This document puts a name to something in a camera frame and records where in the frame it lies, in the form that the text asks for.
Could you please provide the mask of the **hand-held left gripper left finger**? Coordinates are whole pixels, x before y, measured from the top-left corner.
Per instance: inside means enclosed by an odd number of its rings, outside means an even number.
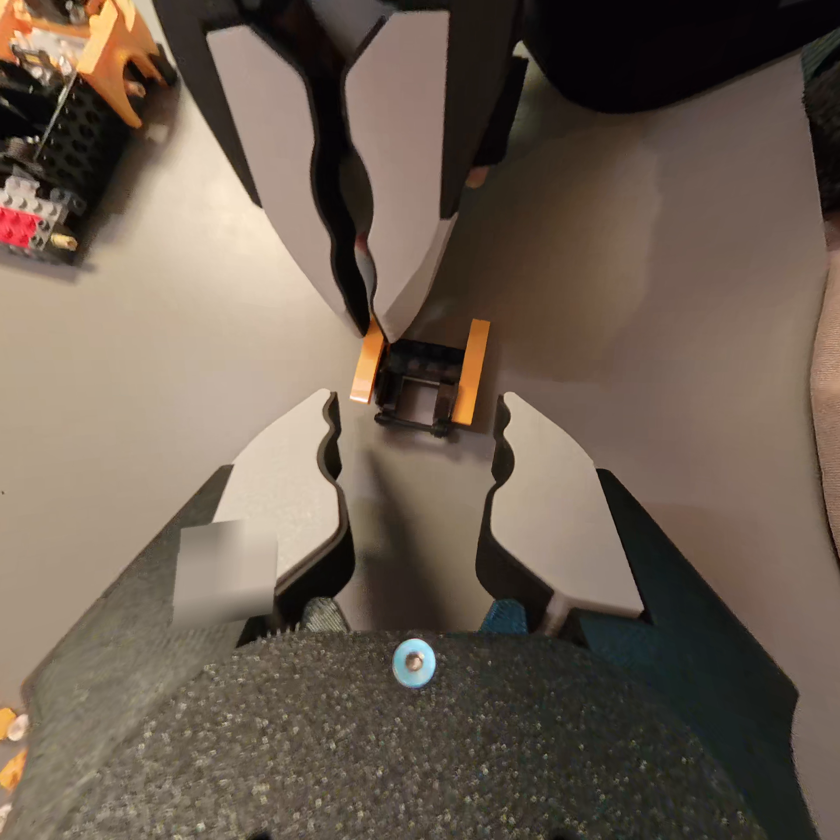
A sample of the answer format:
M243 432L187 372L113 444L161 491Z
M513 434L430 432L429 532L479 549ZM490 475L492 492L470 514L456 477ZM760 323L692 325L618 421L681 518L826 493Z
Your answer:
M218 502L216 522L249 522L274 535L282 601L334 597L353 575L340 433L339 398L318 389L238 454Z

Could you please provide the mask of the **black orange lego car chassis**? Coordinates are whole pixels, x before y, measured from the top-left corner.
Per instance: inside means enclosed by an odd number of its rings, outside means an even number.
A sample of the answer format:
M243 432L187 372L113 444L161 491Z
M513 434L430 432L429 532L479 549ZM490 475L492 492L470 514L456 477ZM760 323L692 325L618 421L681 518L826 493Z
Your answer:
M131 1L1 2L2 252L73 266L174 67Z

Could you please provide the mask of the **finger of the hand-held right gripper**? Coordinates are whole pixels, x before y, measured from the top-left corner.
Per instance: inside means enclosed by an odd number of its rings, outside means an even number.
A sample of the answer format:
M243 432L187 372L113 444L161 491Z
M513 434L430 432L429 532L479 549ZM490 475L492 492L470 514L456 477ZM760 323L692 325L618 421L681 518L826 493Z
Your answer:
M258 198L303 275L350 328L371 321L341 190L349 145L338 82L258 26L206 36Z
M420 312L456 217L441 215L449 13L394 12L343 83L350 139L373 200L371 306L388 343Z

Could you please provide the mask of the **pile of small lego pieces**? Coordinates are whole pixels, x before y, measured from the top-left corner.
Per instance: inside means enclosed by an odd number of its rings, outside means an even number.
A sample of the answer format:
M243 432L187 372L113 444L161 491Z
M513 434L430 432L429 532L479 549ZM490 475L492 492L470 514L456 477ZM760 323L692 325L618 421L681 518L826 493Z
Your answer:
M25 771L30 726L28 715L1 708L1 828L12 810L12 800Z

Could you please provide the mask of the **black lego frame assembly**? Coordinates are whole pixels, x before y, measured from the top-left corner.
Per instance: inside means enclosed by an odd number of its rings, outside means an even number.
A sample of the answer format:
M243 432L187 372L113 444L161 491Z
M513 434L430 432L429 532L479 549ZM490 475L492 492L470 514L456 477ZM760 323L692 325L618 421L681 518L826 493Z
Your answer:
M377 367L374 421L384 427L405 427L446 438L454 425L454 411L466 352L438 343L400 339L389 344ZM401 418L397 406L408 382L430 385L436 400L430 423Z

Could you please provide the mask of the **beige cloth garment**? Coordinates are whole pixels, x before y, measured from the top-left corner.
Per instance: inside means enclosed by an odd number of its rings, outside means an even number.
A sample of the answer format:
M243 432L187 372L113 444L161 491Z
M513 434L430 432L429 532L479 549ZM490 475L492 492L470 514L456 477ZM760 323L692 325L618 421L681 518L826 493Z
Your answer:
M811 369L812 420L826 518L839 550L839 252L829 255Z

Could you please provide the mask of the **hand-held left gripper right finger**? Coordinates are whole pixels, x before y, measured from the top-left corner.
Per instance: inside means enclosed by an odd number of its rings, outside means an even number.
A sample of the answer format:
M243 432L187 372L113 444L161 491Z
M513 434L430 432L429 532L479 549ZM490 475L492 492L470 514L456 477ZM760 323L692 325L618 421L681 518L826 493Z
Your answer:
M529 634L558 634L573 610L641 617L592 458L515 392L498 397L493 436L476 551L476 576L493 601L519 606Z

